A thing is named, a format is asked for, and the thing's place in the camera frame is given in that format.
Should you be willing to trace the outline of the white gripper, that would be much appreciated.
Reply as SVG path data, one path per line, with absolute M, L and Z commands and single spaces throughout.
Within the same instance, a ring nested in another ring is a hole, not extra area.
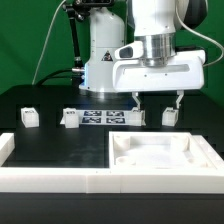
M 138 110 L 138 92 L 177 91 L 175 109 L 179 110 L 184 90 L 204 85 L 204 50 L 179 51 L 163 66 L 146 66 L 142 59 L 143 43 L 135 41 L 115 51 L 112 82 L 117 92 L 132 92 Z

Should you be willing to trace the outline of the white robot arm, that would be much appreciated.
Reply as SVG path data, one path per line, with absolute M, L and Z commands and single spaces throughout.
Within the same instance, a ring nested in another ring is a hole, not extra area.
M 177 50 L 190 0 L 127 0 L 127 20 L 105 7 L 90 10 L 90 58 L 80 90 L 100 97 L 199 89 L 203 50 Z

